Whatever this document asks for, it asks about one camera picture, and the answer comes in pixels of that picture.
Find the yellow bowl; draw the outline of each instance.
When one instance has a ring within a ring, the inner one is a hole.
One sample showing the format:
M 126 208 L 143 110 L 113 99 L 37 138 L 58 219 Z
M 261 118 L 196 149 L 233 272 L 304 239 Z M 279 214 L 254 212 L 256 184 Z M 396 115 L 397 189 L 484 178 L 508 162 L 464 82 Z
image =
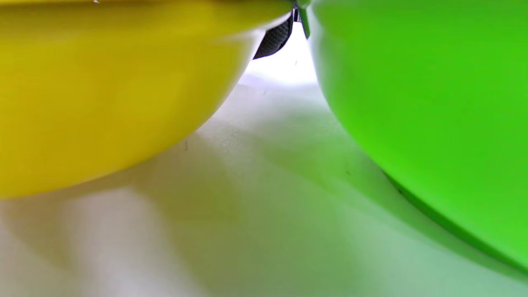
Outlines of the yellow bowl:
M 91 180 L 186 137 L 291 9 L 288 0 L 38 2 L 0 0 L 0 198 Z

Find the green bowl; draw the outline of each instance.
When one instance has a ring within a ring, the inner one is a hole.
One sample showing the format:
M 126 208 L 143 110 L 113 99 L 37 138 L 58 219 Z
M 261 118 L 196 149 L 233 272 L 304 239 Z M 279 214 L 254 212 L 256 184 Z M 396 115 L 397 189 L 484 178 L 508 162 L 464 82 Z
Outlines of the green bowl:
M 301 1 L 328 103 L 458 234 L 528 267 L 528 2 Z

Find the plastic bowl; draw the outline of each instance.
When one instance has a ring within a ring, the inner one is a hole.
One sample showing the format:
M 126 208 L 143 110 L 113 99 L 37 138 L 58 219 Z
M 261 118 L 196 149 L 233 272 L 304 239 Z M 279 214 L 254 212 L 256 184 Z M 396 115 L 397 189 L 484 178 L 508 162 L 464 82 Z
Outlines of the plastic bowl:
M 204 123 L 288 0 L 0 1 L 0 197 L 126 168 Z
M 303 0 L 328 103 L 451 231 L 528 267 L 528 2 Z

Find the black rubber part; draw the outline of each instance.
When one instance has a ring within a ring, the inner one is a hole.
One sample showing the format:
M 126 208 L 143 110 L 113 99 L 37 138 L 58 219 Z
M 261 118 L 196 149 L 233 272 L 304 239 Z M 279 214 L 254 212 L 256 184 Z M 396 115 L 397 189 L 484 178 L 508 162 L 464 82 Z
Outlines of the black rubber part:
M 280 51 L 290 39 L 293 28 L 294 15 L 291 14 L 287 21 L 266 32 L 253 59 L 268 57 Z

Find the white surface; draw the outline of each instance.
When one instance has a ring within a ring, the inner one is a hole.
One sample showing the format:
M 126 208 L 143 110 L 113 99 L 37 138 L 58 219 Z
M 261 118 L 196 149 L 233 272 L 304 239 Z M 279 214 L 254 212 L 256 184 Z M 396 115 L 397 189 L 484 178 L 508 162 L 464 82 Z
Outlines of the white surface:
M 528 287 L 389 186 L 328 110 L 297 26 L 169 151 L 0 202 L 0 297 L 20 296 L 528 296 Z

